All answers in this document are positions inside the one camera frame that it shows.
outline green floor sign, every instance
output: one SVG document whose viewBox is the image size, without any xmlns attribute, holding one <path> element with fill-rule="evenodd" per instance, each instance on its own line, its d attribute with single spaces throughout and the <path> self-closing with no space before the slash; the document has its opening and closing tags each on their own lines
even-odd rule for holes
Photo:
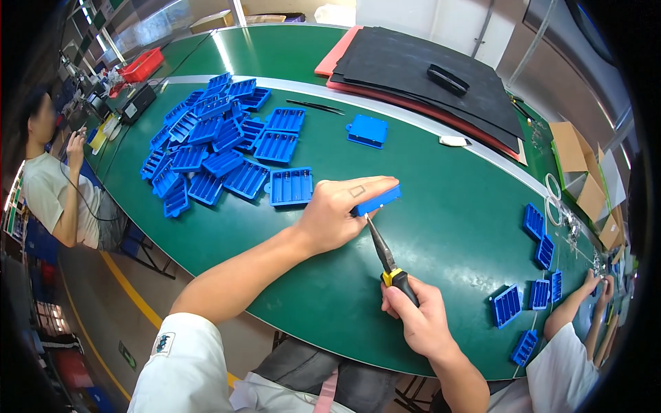
<svg viewBox="0 0 661 413">
<path fill-rule="evenodd" d="M 128 365 L 131 366 L 133 371 L 135 371 L 136 370 L 136 359 L 134 359 L 133 356 L 131 356 L 131 353 L 129 353 L 128 350 L 126 349 L 126 347 L 124 347 L 124 343 L 122 343 L 121 340 L 120 340 L 120 353 L 122 354 L 122 356 L 124 356 L 124 359 L 126 360 Z"/>
</svg>

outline white sleeve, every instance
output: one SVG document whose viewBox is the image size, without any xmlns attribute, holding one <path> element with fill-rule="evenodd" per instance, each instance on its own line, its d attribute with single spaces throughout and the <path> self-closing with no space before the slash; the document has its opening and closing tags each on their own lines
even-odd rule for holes
<svg viewBox="0 0 661 413">
<path fill-rule="evenodd" d="M 60 215 L 64 211 L 58 197 L 40 176 L 33 176 L 30 180 L 27 180 L 24 189 L 28 208 L 52 234 Z"/>
<path fill-rule="evenodd" d="M 574 412 L 599 379 L 599 373 L 568 322 L 525 368 L 536 412 Z"/>
<path fill-rule="evenodd" d="M 195 314 L 163 320 L 129 412 L 234 412 L 218 329 Z"/>
</svg>

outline black foam sheet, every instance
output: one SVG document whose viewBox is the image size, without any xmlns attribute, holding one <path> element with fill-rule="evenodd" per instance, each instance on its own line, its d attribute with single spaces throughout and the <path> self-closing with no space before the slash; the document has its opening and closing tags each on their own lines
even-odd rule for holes
<svg viewBox="0 0 661 413">
<path fill-rule="evenodd" d="M 466 80 L 471 85 L 466 96 L 458 98 L 431 82 L 426 76 L 430 63 Z M 392 30 L 363 28 L 333 72 L 331 81 L 396 94 L 446 110 L 519 152 L 517 138 L 523 138 L 523 131 L 502 81 L 491 67 L 459 52 Z M 347 73 L 353 73 L 355 79 L 349 79 Z"/>
</svg>

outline red plastic crate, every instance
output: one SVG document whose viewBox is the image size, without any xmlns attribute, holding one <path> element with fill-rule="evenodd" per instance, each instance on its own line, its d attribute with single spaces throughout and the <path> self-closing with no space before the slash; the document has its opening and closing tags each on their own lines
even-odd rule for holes
<svg viewBox="0 0 661 413">
<path fill-rule="evenodd" d="M 123 68 L 120 74 L 128 83 L 144 82 L 162 62 L 161 48 L 155 48 L 141 54 L 133 63 Z"/>
</svg>

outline green workbench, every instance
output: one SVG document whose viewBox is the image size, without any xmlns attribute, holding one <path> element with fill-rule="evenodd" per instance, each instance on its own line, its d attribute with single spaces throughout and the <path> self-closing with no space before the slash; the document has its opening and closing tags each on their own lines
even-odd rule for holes
<svg viewBox="0 0 661 413">
<path fill-rule="evenodd" d="M 168 45 L 163 50 L 166 64 L 153 77 L 170 75 L 173 68 L 174 76 L 230 70 L 236 75 L 323 85 L 325 79 L 316 77 L 313 70 L 343 33 L 321 26 L 254 26 L 222 30 L 202 43 L 204 35 L 195 36 Z M 163 116 L 202 86 L 169 84 L 125 135 L 107 143 L 100 155 L 88 155 L 98 177 L 131 220 L 194 276 L 266 240 L 301 215 L 298 209 L 275 210 L 262 192 L 254 202 L 224 193 L 215 207 L 192 202 L 190 211 L 178 219 L 163 217 L 163 201 L 140 179 L 139 170 L 149 155 L 149 140 L 162 128 Z M 518 283 L 527 307 L 531 281 L 542 278 L 543 272 L 533 263 L 535 242 L 522 231 L 522 217 L 529 202 L 543 209 L 543 198 L 470 151 L 439 145 L 438 136 L 430 132 L 351 104 L 273 90 L 271 99 L 254 116 L 263 118 L 274 107 L 291 106 L 285 99 L 320 102 L 346 112 L 346 116 L 338 116 L 308 109 L 289 167 L 311 167 L 315 183 L 377 174 L 396 176 L 403 196 L 380 211 L 375 224 L 397 263 L 441 289 L 449 328 L 485 378 L 512 378 L 517 366 L 509 355 L 520 334 L 534 324 L 541 335 L 551 306 L 537 314 L 524 311 L 499 330 L 493 326 L 488 298 Z M 359 113 L 388 121 L 383 150 L 346 139 L 344 127 Z M 531 130 L 522 122 L 529 137 Z M 531 165 L 522 167 L 540 182 L 548 172 L 557 176 L 547 147 L 548 127 L 543 139 L 539 149 L 532 147 L 530 139 L 526 141 Z M 564 273 L 566 297 L 582 284 L 593 246 L 581 236 L 579 251 L 571 251 L 567 228 L 550 223 L 548 228 L 557 246 L 553 268 Z M 380 311 L 380 272 L 381 264 L 365 230 L 346 246 L 316 256 L 282 276 L 248 312 L 343 356 L 397 371 L 433 374 L 428 362 L 409 350 L 401 322 Z M 525 369 L 516 375 L 525 375 Z"/>
</svg>

